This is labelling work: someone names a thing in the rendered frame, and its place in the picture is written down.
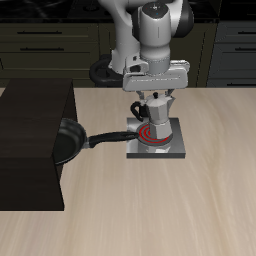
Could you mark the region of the black frying pan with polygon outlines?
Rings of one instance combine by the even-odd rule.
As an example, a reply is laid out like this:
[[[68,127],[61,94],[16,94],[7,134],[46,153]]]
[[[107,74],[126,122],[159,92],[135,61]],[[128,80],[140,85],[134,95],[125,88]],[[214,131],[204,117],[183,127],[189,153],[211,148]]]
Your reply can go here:
[[[56,165],[62,165],[74,159],[82,149],[92,149],[103,142],[129,141],[138,137],[139,134],[132,131],[110,132],[88,137],[82,125],[63,118],[53,148],[54,161]]]

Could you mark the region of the dark grey stove plate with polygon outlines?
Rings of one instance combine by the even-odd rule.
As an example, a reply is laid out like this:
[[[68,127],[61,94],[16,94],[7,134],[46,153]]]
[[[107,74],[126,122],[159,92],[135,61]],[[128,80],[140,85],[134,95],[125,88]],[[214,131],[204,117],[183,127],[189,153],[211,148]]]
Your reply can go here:
[[[127,142],[128,158],[184,158],[186,155],[178,118],[170,118],[172,134],[163,139],[153,139],[150,135],[148,119],[140,122],[136,118],[127,119],[127,130],[137,132],[138,139]]]

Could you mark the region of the dark wooden cabinet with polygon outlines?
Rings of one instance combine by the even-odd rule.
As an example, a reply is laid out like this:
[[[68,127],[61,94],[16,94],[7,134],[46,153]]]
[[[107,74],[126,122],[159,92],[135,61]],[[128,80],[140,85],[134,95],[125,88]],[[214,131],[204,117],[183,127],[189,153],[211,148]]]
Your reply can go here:
[[[70,78],[12,79],[0,95],[0,211],[62,211],[53,148],[77,118]]]

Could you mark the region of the silver moka pot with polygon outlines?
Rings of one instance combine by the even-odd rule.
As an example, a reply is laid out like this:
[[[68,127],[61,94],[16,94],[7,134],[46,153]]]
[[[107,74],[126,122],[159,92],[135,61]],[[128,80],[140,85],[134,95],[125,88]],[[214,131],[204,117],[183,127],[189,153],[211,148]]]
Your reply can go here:
[[[134,102],[130,110],[140,122],[144,121],[144,117],[149,118],[149,131],[153,139],[165,139],[172,134],[169,110],[174,100],[168,93],[154,92],[145,99]]]

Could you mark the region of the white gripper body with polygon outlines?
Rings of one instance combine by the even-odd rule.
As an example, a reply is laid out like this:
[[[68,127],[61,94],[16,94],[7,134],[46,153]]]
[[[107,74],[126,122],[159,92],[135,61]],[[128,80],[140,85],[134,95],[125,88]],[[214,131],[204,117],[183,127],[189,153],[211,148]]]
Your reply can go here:
[[[190,64],[185,60],[171,60],[165,73],[150,74],[149,64],[141,61],[124,69],[124,91],[152,91],[184,89],[188,85]]]

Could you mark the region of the dark grey kitchen cupboard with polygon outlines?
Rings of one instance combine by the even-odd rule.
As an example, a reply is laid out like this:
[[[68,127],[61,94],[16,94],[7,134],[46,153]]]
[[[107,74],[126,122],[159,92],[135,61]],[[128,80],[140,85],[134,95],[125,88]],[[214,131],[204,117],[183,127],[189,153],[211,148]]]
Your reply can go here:
[[[218,24],[207,86],[256,88],[256,21]]]

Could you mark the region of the black marble countertop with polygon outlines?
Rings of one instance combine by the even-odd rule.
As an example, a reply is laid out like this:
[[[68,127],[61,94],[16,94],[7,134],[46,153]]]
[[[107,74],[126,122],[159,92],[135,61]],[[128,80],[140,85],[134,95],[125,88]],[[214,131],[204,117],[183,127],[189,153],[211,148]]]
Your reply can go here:
[[[256,21],[256,0],[188,0],[196,23]],[[98,0],[0,0],[0,23],[113,23]]]

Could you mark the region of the dark olive kitchen cupboards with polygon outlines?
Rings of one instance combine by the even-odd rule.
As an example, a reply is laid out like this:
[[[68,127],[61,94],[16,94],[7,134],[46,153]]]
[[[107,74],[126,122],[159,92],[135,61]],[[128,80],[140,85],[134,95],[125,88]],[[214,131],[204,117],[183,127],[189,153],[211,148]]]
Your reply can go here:
[[[171,58],[190,63],[188,85],[206,85],[217,25],[196,23],[170,42]],[[12,78],[71,78],[92,87],[89,69],[116,47],[112,23],[0,24],[0,87]]]

